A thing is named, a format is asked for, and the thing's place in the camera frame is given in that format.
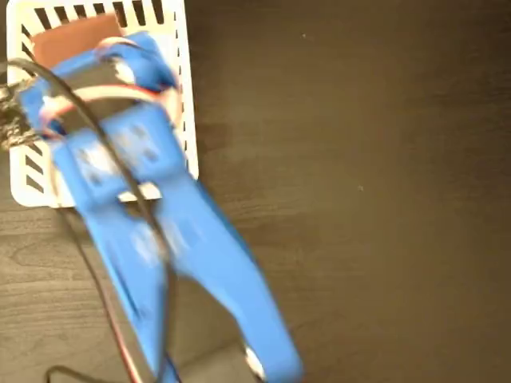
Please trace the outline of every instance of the white basket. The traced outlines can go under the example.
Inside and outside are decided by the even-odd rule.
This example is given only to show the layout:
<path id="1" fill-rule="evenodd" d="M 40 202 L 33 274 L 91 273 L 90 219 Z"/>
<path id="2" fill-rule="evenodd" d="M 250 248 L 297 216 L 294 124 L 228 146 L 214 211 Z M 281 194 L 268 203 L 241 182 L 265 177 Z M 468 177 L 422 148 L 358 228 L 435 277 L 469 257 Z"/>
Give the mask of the white basket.
<path id="1" fill-rule="evenodd" d="M 147 30 L 159 42 L 162 53 L 172 62 L 180 75 L 183 99 L 183 119 L 176 127 L 188 159 L 188 170 L 197 178 L 195 119 L 193 115 L 192 75 L 188 52 L 188 34 L 183 0 L 11 0 L 7 4 L 7 57 L 31 58 L 30 36 L 45 29 L 54 28 L 67 20 L 79 17 L 93 17 L 99 13 L 117 12 L 125 34 Z M 27 78 L 19 69 L 10 68 L 8 82 Z M 73 206 L 69 191 L 57 176 L 57 195 L 50 185 L 51 158 L 47 145 L 39 141 L 29 146 L 10 150 L 10 186 L 14 199 L 27 207 Z M 141 188 L 148 199 L 158 198 L 158 190 L 148 184 Z M 133 200 L 129 193 L 121 195 L 122 200 Z"/>

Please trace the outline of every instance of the wooden table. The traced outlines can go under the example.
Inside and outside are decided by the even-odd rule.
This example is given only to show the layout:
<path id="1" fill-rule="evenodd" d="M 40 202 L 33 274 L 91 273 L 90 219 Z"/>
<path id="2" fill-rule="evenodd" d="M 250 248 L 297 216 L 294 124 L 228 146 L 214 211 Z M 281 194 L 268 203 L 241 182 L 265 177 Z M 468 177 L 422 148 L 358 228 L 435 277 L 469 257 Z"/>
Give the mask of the wooden table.
<path id="1" fill-rule="evenodd" d="M 305 381 L 510 381 L 511 3 L 186 6 L 200 178 Z M 122 379 L 54 212 L 13 201 L 6 155 L 0 176 L 0 382 L 54 363 Z M 176 326 L 181 366 L 238 339 L 190 282 Z"/>

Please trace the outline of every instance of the wire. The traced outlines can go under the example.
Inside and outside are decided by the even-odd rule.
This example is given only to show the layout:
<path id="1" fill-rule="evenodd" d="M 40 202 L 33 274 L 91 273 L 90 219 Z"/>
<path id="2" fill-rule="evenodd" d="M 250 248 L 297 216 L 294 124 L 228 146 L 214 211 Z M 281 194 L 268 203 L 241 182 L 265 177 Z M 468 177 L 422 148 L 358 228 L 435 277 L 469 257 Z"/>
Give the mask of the wire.
<path id="1" fill-rule="evenodd" d="M 53 189 L 53 193 L 57 195 L 57 181 L 55 176 L 55 167 L 52 167 L 50 169 L 51 176 L 50 176 L 50 183 L 51 188 Z M 119 349 L 119 353 L 121 354 L 122 361 L 125 364 L 125 368 L 129 373 L 129 378 L 132 383 L 142 383 L 142 379 L 140 377 L 140 374 L 137 371 L 137 367 L 133 363 L 133 359 L 129 355 L 128 347 L 125 344 L 124 337 L 122 336 L 122 332 L 120 331 L 119 327 L 117 326 L 118 320 L 116 319 L 115 312 L 112 308 L 112 304 L 109 301 L 109 298 L 106 294 L 106 290 L 101 284 L 101 281 L 99 277 L 97 276 L 96 271 L 93 268 L 92 263 L 90 262 L 89 257 L 85 253 L 85 250 L 83 249 L 83 246 L 80 244 L 80 239 L 77 236 L 77 233 L 74 231 L 71 223 L 67 219 L 67 216 L 65 215 L 65 212 L 62 210 L 61 205 L 57 202 L 57 213 L 59 217 L 61 218 L 62 223 L 64 224 L 65 230 L 68 232 L 69 237 L 73 240 L 78 253 L 80 254 L 81 258 L 83 259 L 85 266 L 87 267 L 87 270 L 89 271 L 94 286 L 96 287 L 97 294 L 99 295 L 99 299 L 101 301 L 101 304 L 103 305 L 103 309 L 105 311 L 105 315 L 109 324 L 110 329 L 112 330 L 112 333 L 114 335 L 114 339 L 116 341 L 117 348 Z M 45 382 L 51 383 L 51 376 L 53 373 L 62 373 L 71 377 L 74 377 L 78 380 L 84 381 L 84 382 L 91 382 L 91 383 L 103 383 L 103 381 L 87 377 L 86 375 L 79 373 L 77 371 L 74 371 L 69 368 L 61 369 L 60 366 L 54 366 L 50 367 L 46 373 L 45 373 Z"/>
<path id="2" fill-rule="evenodd" d="M 159 93 L 135 85 L 96 85 L 76 89 L 74 92 L 86 102 L 105 98 L 132 98 L 139 101 L 158 102 L 159 97 Z M 45 124 L 74 107 L 74 104 L 63 96 L 47 97 L 46 101 L 39 112 L 39 117 Z"/>
<path id="3" fill-rule="evenodd" d="M 151 227 L 153 230 L 153 234 L 155 236 L 155 241 L 157 248 L 159 250 L 159 256 L 162 259 L 162 262 L 164 263 L 165 272 L 167 275 L 167 289 L 166 289 L 166 296 L 164 302 L 170 301 L 172 306 L 174 306 L 174 297 L 175 294 L 169 294 L 168 292 L 172 290 L 173 292 L 176 291 L 176 274 L 172 268 L 171 265 L 171 259 L 173 259 L 174 254 L 172 253 L 172 249 L 170 248 L 165 236 L 163 229 L 161 225 L 156 220 L 156 217 L 151 211 L 151 207 L 149 206 L 149 203 L 145 200 L 144 196 L 142 195 L 142 192 L 140 188 L 138 187 L 138 182 L 134 179 L 133 175 L 131 174 L 131 171 L 128 169 L 127 165 L 124 164 L 124 162 L 121 160 L 121 157 L 117 154 L 117 150 L 114 148 L 113 143 L 109 140 L 107 133 L 102 129 L 100 126 L 100 123 L 98 119 L 94 116 L 92 111 L 87 107 L 86 103 L 77 96 L 73 90 L 65 83 L 64 80 L 62 80 L 60 77 L 55 75 L 53 72 L 45 68 L 44 66 L 39 65 L 36 62 L 32 62 L 26 59 L 22 58 L 14 58 L 10 59 L 8 61 L 5 61 L 0 66 L 0 72 L 4 73 L 7 71 L 7 68 L 9 66 L 18 67 L 21 69 L 24 69 L 25 71 L 31 71 L 33 73 L 36 73 L 39 77 L 42 77 L 44 80 L 48 81 L 48 83 L 53 86 L 59 93 L 61 93 L 63 96 L 67 97 L 76 107 L 77 111 L 80 113 L 80 115 L 85 120 L 86 124 L 89 125 L 89 127 L 97 134 L 100 142 L 105 147 L 106 151 L 110 156 L 112 157 L 113 162 L 119 169 L 119 172 L 121 173 L 122 177 L 124 178 L 125 182 L 129 186 L 129 190 L 135 195 L 137 199 L 137 205 L 140 208 L 140 213 L 142 215 L 142 218 L 145 219 L 147 224 Z M 107 302 L 105 300 L 104 291 L 98 289 L 98 293 L 100 294 L 102 302 Z M 160 382 L 162 378 L 164 377 L 164 371 L 165 366 L 167 362 L 167 343 L 168 343 L 168 331 L 169 331 L 169 310 L 168 310 L 168 304 L 164 305 L 164 333 L 162 334 L 162 337 L 164 341 L 161 343 L 161 351 L 160 351 L 160 364 L 159 369 L 156 376 L 156 382 Z M 108 305 L 105 305 L 105 309 L 107 310 L 107 313 L 109 312 Z M 116 335 L 117 333 L 113 326 L 111 326 L 112 331 Z M 121 356 L 123 356 L 123 360 L 125 364 L 127 365 L 127 368 L 129 369 L 129 361 L 125 359 L 125 355 L 121 351 Z"/>
<path id="4" fill-rule="evenodd" d="M 136 42 L 129 40 L 128 38 L 111 37 L 104 38 L 97 44 L 96 53 L 101 56 L 108 48 L 117 44 L 130 45 L 135 48 L 140 48 L 140 46 Z"/>

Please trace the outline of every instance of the black cable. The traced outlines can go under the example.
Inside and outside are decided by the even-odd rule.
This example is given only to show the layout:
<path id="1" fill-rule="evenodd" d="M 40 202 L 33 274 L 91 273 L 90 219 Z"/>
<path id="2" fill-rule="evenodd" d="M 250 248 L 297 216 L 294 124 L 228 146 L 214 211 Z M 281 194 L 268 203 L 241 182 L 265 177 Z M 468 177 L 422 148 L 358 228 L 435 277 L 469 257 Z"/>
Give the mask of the black cable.
<path id="1" fill-rule="evenodd" d="M 83 373 L 79 373 L 74 369 L 65 367 L 64 365 L 54 365 L 46 370 L 45 372 L 45 383 L 51 382 L 51 377 L 56 373 L 66 375 L 67 377 L 74 377 L 77 381 L 83 381 L 85 383 L 112 383 L 111 381 L 104 381 L 95 377 L 89 377 Z"/>
<path id="2" fill-rule="evenodd" d="M 168 345 L 168 332 L 169 332 L 169 321 L 170 321 L 170 315 L 169 315 L 169 309 L 168 309 L 168 301 L 172 303 L 172 309 L 175 309 L 174 299 L 171 299 L 176 296 L 176 274 L 172 268 L 171 259 L 173 259 L 174 254 L 172 252 L 171 247 L 168 244 L 168 241 L 166 240 L 164 236 L 163 229 L 161 228 L 161 225 L 156 220 L 156 217 L 151 211 L 151 207 L 149 206 L 149 203 L 145 200 L 144 196 L 141 193 L 140 188 L 138 187 L 138 182 L 133 177 L 131 171 L 126 166 L 126 164 L 122 161 L 121 157 L 117 154 L 117 150 L 115 149 L 113 143 L 108 138 L 108 135 L 101 127 L 99 120 L 94 116 L 90 108 L 87 106 L 87 104 L 79 97 L 77 96 L 73 90 L 67 85 L 67 83 L 62 80 L 59 76 L 55 75 L 53 72 L 48 70 L 42 65 L 39 65 L 36 62 L 29 61 L 22 58 L 14 58 L 10 59 L 8 61 L 5 61 L 0 66 L 0 73 L 4 73 L 7 71 L 9 66 L 14 66 L 21 68 L 27 72 L 33 72 L 37 74 L 39 77 L 46 80 L 52 87 L 54 87 L 63 97 L 66 97 L 72 104 L 74 104 L 76 110 L 78 113 L 83 117 L 85 123 L 97 134 L 99 141 L 103 144 L 105 149 L 107 150 L 107 153 L 112 157 L 113 162 L 119 169 L 119 172 L 121 173 L 123 179 L 128 184 L 129 191 L 132 192 L 136 199 L 137 199 L 137 205 L 140 208 L 142 218 L 148 223 L 148 225 L 153 230 L 153 233 L 155 235 L 156 244 L 158 246 L 158 251 L 160 252 L 159 256 L 161 257 L 161 260 L 164 262 L 165 266 L 165 272 L 167 275 L 167 289 L 166 289 L 166 296 L 164 297 L 165 302 L 165 308 L 164 308 L 164 333 L 162 334 L 162 337 L 164 341 L 162 342 L 161 352 L 160 352 L 160 365 L 159 370 L 156 375 L 156 382 L 162 381 L 164 377 L 164 371 L 165 371 L 165 365 L 167 362 L 167 345 Z M 96 273 L 93 271 L 92 266 L 90 265 L 89 259 L 85 255 L 85 252 L 81 248 L 79 241 L 77 240 L 76 233 L 74 232 L 73 228 L 70 226 L 69 221 L 65 218 L 64 214 L 61 216 L 64 217 L 64 220 L 69 225 L 69 231 L 73 233 L 73 237 L 75 237 L 76 241 L 75 243 L 78 245 L 78 250 L 81 253 L 81 256 L 85 260 L 85 264 L 89 268 L 89 271 L 91 272 L 91 275 L 93 276 L 93 280 L 96 283 L 98 287 L 98 293 L 100 294 L 100 299 L 102 303 L 104 303 L 104 307 L 106 304 L 104 291 L 101 288 L 101 284 L 99 283 L 99 279 L 97 279 Z"/>

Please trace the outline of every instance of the basket slot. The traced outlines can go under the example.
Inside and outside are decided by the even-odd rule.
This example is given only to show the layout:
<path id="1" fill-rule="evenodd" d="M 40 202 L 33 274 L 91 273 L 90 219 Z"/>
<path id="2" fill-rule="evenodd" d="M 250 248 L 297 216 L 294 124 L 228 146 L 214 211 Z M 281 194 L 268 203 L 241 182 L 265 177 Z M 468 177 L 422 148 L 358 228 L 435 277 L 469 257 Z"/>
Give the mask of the basket slot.
<path id="1" fill-rule="evenodd" d="M 65 5 L 64 6 L 64 9 L 65 9 L 65 14 L 67 14 L 67 19 L 72 22 L 76 19 L 78 19 L 78 15 L 77 15 L 77 11 L 74 10 L 74 7 L 73 6 L 68 6 L 68 5 Z"/>
<path id="2" fill-rule="evenodd" d="M 51 24 L 50 20 L 48 19 L 48 15 L 46 14 L 46 10 L 44 8 L 36 8 L 35 14 L 38 16 L 38 19 L 41 22 L 42 27 L 45 30 L 51 30 Z"/>
<path id="3" fill-rule="evenodd" d="M 122 2 L 113 2 L 113 8 L 115 9 L 115 12 L 117 14 L 117 20 L 119 21 L 119 25 L 122 28 L 128 26 L 128 23 L 126 21 L 125 6 L 122 4 Z"/>
<path id="4" fill-rule="evenodd" d="M 137 16 L 138 24 L 141 26 L 145 26 L 145 12 L 144 6 L 142 6 L 141 0 L 133 0 L 133 9 L 135 10 L 135 15 Z"/>
<path id="5" fill-rule="evenodd" d="M 26 152 L 29 153 L 30 151 L 36 152 L 39 156 L 42 156 L 42 149 L 39 148 L 35 143 L 26 145 L 27 150 Z"/>
<path id="6" fill-rule="evenodd" d="M 62 24 L 60 18 L 57 15 L 57 12 L 55 12 L 54 7 L 51 7 L 51 8 L 48 7 L 48 8 L 45 8 L 45 10 L 46 10 L 46 16 L 48 17 L 48 20 L 50 21 L 50 25 L 52 28 L 56 28 Z"/>
<path id="7" fill-rule="evenodd" d="M 93 4 L 94 10 L 96 11 L 96 14 L 103 14 L 105 12 L 105 6 L 101 4 L 100 2 L 95 2 Z"/>
<path id="8" fill-rule="evenodd" d="M 63 6 L 56 6 L 54 10 L 61 24 L 66 24 L 67 22 L 69 22 L 69 19 L 67 18 L 67 13 L 65 12 L 65 8 Z"/>
<path id="9" fill-rule="evenodd" d="M 41 166 L 39 166 L 31 157 L 30 155 L 28 154 L 28 151 L 26 153 L 26 156 L 25 156 L 25 165 L 28 166 L 29 168 L 32 168 L 34 171 L 36 171 L 37 173 L 39 173 L 41 176 L 44 174 L 44 172 L 42 171 L 42 168 Z"/>
<path id="10" fill-rule="evenodd" d="M 25 45 L 25 43 L 22 43 L 22 52 L 24 54 L 26 54 L 27 58 L 29 58 L 30 60 L 34 61 L 35 57 L 32 54 L 32 52 L 30 51 L 29 47 Z"/>
<path id="11" fill-rule="evenodd" d="M 44 158 L 42 158 L 42 155 L 38 152 L 35 152 L 32 149 L 32 146 L 25 147 L 25 154 L 27 159 L 31 159 L 36 164 L 40 164 L 42 161 L 44 161 Z"/>
<path id="12" fill-rule="evenodd" d="M 156 16 L 156 22 L 158 24 L 163 24 L 165 22 L 163 15 L 163 6 L 161 5 L 161 0 L 152 0 L 154 15 Z"/>
<path id="13" fill-rule="evenodd" d="M 33 181 L 39 184 L 41 189 L 43 189 L 43 186 L 45 184 L 45 177 L 41 172 L 39 172 L 37 169 L 31 168 L 30 166 L 25 166 L 26 175 L 27 177 L 30 177 Z"/>
<path id="14" fill-rule="evenodd" d="M 27 37 L 30 40 L 30 37 L 31 37 L 30 32 L 23 24 L 22 24 L 22 34 L 23 34 L 23 37 Z"/>
<path id="15" fill-rule="evenodd" d="M 78 18 L 87 18 L 85 7 L 82 4 L 74 6 L 74 10 L 76 11 Z"/>
<path id="16" fill-rule="evenodd" d="M 148 26 L 156 25 L 156 14 L 154 13 L 153 4 L 151 2 L 142 2 L 144 8 L 145 24 Z"/>
<path id="17" fill-rule="evenodd" d="M 26 186 L 28 187 L 31 187 L 31 188 L 34 188 L 35 190 L 37 190 L 38 192 L 44 194 L 45 192 L 45 189 L 44 187 L 39 183 L 37 182 L 36 180 L 34 180 L 31 176 L 30 176 L 30 168 L 27 168 L 27 172 L 26 172 L 26 176 L 25 176 L 25 179 L 26 179 Z"/>

